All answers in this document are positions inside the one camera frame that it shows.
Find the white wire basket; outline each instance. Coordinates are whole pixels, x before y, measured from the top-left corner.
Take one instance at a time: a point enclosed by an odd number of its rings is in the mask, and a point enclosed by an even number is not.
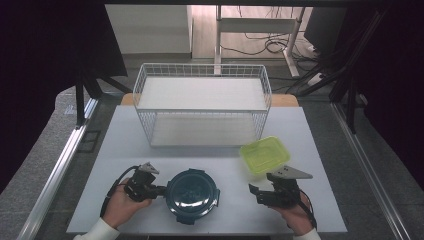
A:
[[[263,65],[146,63],[133,100],[151,146],[241,146],[261,138],[271,87]]]

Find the lime green lid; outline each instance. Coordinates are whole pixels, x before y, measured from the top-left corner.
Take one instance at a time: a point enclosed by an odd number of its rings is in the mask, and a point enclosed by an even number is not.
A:
[[[268,172],[289,161],[290,154],[277,137],[266,137],[240,148],[250,172]]]

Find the metal rail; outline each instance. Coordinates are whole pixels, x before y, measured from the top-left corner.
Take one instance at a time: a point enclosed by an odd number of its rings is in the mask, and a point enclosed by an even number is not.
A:
[[[331,103],[334,114],[336,115],[343,132],[346,135],[346,138],[352,147],[352,150],[358,160],[359,165],[362,168],[362,171],[365,174],[365,177],[368,180],[368,183],[373,191],[377,202],[379,203],[387,222],[390,225],[390,228],[393,231],[396,239],[406,240],[411,239],[408,234],[408,231],[403,223],[402,217],[396,209],[396,206],[393,204],[391,198],[387,194],[386,190],[383,187],[383,184],[380,182],[380,179],[377,176],[377,173],[374,171],[374,168],[368,159],[367,154],[365,153],[362,145],[355,134],[352,134],[347,125],[345,113],[339,103]]]
[[[57,163],[47,180],[40,196],[37,199],[34,207],[31,210],[24,226],[19,233],[17,239],[19,240],[30,240],[34,239],[37,235],[38,230],[47,214],[47,211],[52,203],[57,190],[59,189],[60,183],[65,176],[66,170],[71,163],[72,157],[74,156],[77,146],[81,141],[87,125],[90,122],[91,116],[96,109],[98,100],[90,99],[85,107],[85,121],[80,128],[74,129],[71,136],[68,139],[62,153],[57,160]]]

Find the white tabletop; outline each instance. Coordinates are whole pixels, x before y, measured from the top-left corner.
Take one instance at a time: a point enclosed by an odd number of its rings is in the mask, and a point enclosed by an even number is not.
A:
[[[300,107],[271,108],[262,137],[277,136],[290,152],[287,165],[313,175],[298,180],[311,198],[319,232],[346,232],[334,194]],[[165,199],[137,212],[119,230],[140,235],[275,235],[290,233],[275,211],[256,203],[248,183],[271,190],[265,178],[254,179],[239,148],[151,148],[133,106],[118,106],[67,232],[84,233],[99,218],[104,196],[127,168],[150,162],[160,171],[156,185],[166,186],[189,168],[205,170],[221,190],[219,206],[193,226],[176,222]]]

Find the black curtain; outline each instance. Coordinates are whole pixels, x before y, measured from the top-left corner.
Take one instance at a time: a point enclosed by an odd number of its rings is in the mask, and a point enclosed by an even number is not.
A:
[[[393,2],[355,78],[366,116],[424,189],[424,9],[417,2]]]
[[[127,76],[105,6],[89,1],[0,2],[0,191],[81,72]]]

